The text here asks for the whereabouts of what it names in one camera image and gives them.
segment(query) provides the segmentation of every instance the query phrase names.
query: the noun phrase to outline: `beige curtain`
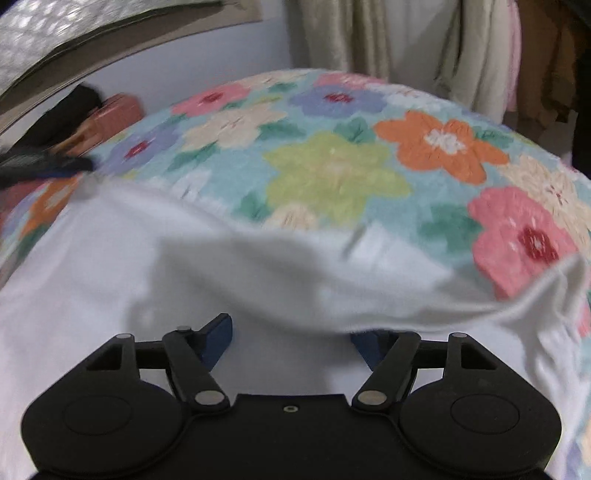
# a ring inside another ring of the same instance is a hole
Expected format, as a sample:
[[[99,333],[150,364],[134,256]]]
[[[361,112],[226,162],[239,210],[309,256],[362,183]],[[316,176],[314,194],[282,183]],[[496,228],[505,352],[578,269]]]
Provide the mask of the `beige curtain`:
[[[390,57],[384,0],[299,0],[315,68],[388,80]]]

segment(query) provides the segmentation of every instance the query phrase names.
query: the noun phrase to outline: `floral blanket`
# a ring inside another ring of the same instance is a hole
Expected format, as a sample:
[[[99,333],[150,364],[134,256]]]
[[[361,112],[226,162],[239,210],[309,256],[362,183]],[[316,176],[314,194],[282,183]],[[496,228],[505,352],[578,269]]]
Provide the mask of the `floral blanket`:
[[[498,299],[565,255],[591,259],[585,176],[459,105],[370,77],[260,74],[151,115],[91,155],[100,174],[264,228],[380,223]],[[79,180],[48,181],[8,215],[4,279]],[[585,306],[583,336],[590,317]],[[584,348],[591,369],[591,343]],[[587,418],[570,455],[576,478],[591,479]]]

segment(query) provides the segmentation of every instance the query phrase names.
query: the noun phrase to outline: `yellow-green flower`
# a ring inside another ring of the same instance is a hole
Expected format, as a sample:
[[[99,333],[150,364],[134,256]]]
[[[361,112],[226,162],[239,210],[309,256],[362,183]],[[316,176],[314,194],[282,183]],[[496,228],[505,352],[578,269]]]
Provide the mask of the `yellow-green flower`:
[[[267,186],[272,207],[297,202],[346,225],[361,217],[370,196],[411,193],[403,176],[384,163],[390,150],[382,144],[355,144],[331,132],[318,132],[302,144],[264,155],[280,175]]]

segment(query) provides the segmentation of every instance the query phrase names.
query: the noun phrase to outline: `red flower center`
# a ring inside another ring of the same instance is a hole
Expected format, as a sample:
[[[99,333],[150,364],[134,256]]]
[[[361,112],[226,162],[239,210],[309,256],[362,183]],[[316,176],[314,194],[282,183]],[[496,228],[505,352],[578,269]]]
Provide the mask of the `red flower center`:
[[[329,93],[324,98],[333,103],[351,103],[355,100],[351,95],[347,95],[346,93]]]
[[[560,206],[563,206],[565,203],[568,203],[568,201],[562,196],[562,193],[560,193],[558,190],[556,190],[554,185],[547,186],[546,191],[551,195],[555,195]]]
[[[527,256],[532,260],[545,262],[547,265],[558,260],[558,252],[552,247],[550,237],[541,230],[525,227],[517,240],[525,247]]]
[[[131,147],[129,151],[125,154],[126,160],[129,160],[132,157],[135,157],[138,153],[142,153],[146,148],[150,146],[152,142],[148,142],[147,140],[143,140],[138,143],[136,146]]]
[[[209,95],[203,97],[202,102],[204,102],[204,103],[213,103],[213,102],[217,102],[222,97],[223,97],[223,93],[221,93],[221,92],[213,92],[213,93],[210,93]]]

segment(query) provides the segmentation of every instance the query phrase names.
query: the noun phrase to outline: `white wall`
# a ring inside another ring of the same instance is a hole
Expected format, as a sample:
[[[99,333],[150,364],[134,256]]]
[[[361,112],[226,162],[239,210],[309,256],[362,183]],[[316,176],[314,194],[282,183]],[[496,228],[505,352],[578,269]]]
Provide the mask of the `white wall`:
[[[220,28],[179,38],[117,61],[83,81],[108,97],[119,92],[137,95],[148,113],[157,112],[201,90],[269,70],[303,66],[303,38],[290,41],[293,12],[285,2],[261,0],[263,21]],[[11,145],[74,85],[46,100],[7,132],[0,144]]]

